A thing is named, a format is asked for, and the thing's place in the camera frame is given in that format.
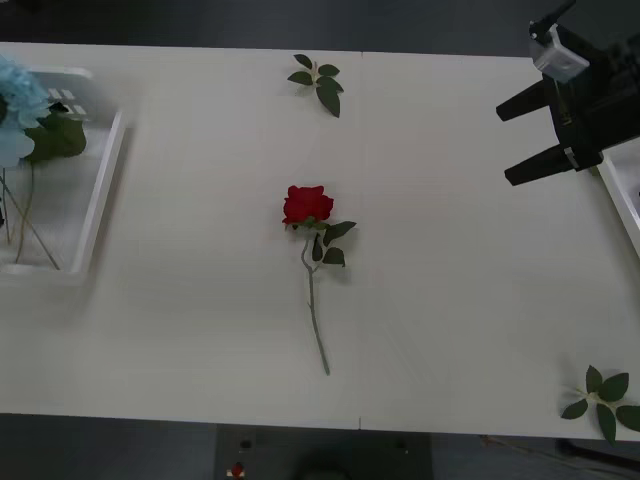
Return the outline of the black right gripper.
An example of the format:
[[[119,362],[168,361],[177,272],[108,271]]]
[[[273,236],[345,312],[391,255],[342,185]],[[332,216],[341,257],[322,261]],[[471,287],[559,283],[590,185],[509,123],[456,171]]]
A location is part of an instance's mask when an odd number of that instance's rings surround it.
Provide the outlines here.
[[[506,122],[549,106],[558,138],[504,171],[512,186],[597,166],[605,149],[639,136],[639,39],[579,54],[589,66],[573,79],[538,81],[496,107]]]

